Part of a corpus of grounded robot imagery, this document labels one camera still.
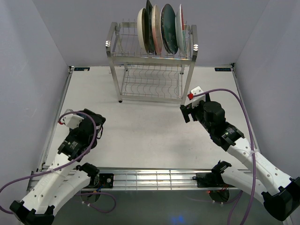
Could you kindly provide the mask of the red and teal floral plate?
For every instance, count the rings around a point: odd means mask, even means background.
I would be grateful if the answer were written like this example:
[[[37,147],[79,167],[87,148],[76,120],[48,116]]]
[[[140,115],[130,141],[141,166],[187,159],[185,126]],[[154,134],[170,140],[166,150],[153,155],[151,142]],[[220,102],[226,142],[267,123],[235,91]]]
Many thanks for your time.
[[[181,54],[185,55],[186,54],[186,42],[185,42],[186,30],[184,28],[182,4],[180,4],[175,17],[175,31],[176,31],[177,45],[180,49]]]

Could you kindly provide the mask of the green square plate dark rim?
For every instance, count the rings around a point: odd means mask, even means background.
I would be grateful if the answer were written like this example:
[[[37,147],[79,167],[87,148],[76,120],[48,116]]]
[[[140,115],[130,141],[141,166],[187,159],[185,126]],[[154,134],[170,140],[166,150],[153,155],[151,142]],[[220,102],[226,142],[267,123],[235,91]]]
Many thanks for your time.
[[[153,6],[152,6],[150,0],[147,0],[146,7],[145,7],[146,50],[147,50],[147,52],[154,54],[155,47],[154,47],[152,26],[151,26],[152,8],[153,8]]]

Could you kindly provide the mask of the dark teal floral plate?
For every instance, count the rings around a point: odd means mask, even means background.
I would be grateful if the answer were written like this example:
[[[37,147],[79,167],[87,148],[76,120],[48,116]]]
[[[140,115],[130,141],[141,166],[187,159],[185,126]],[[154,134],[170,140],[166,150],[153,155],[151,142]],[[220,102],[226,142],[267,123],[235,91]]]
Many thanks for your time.
[[[165,4],[160,15],[162,41],[165,50],[174,55],[178,51],[178,44],[175,30],[175,12],[170,4]]]

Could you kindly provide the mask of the cream and pink plate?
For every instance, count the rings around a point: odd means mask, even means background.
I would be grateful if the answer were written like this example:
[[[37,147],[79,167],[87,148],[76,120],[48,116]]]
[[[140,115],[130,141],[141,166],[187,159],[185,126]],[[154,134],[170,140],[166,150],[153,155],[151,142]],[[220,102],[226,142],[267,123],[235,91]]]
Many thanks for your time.
[[[158,5],[154,5],[151,11],[151,29],[156,55],[160,55],[162,51],[161,27],[160,27],[160,11]]]

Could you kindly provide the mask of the cream round plate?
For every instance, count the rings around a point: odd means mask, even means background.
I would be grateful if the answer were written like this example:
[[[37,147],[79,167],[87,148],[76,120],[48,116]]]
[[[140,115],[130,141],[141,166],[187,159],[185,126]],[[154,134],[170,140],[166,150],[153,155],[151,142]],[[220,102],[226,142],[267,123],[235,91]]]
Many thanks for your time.
[[[137,33],[140,47],[147,53],[148,47],[146,44],[146,26],[145,26],[146,9],[142,8],[137,16]]]

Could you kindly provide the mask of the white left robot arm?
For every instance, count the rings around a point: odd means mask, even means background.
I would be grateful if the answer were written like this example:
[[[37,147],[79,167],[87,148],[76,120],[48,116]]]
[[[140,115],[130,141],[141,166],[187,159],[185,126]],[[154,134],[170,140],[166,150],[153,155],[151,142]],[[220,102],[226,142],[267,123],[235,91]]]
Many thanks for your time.
[[[10,210],[24,225],[50,225],[59,209],[82,188],[99,183],[99,170],[82,158],[95,148],[101,138],[106,119],[88,109],[68,111],[58,123],[69,133],[46,172],[20,201],[13,201]]]

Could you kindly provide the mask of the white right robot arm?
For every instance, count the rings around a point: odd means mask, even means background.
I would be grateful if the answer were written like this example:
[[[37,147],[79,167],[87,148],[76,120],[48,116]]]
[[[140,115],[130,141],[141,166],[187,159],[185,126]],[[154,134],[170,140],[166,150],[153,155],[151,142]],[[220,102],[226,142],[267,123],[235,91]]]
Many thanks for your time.
[[[180,106],[185,122],[200,122],[217,146],[252,172],[244,174],[221,161],[211,170],[212,182],[217,186],[228,184],[248,193],[275,219],[285,221],[300,205],[300,179],[279,170],[258,152],[252,139],[247,140],[239,129],[226,121],[221,104],[211,101],[208,92],[197,87],[191,90],[188,98],[192,102]]]

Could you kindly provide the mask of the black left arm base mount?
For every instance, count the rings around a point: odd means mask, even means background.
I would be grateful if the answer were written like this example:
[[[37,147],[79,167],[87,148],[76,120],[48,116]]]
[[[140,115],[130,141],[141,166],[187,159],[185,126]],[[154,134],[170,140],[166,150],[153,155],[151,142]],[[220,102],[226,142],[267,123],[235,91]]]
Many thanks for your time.
[[[114,174],[113,173],[100,173],[95,178],[95,186],[96,189],[102,189],[102,188],[113,188],[113,182],[114,182]]]

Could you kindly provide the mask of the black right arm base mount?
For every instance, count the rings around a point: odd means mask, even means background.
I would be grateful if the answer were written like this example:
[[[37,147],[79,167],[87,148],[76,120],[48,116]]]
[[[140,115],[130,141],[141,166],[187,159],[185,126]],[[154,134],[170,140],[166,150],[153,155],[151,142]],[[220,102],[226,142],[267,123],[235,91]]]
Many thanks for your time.
[[[192,177],[192,180],[196,180],[197,187],[223,187],[225,185],[220,174],[207,172],[207,173],[196,173],[195,176]]]

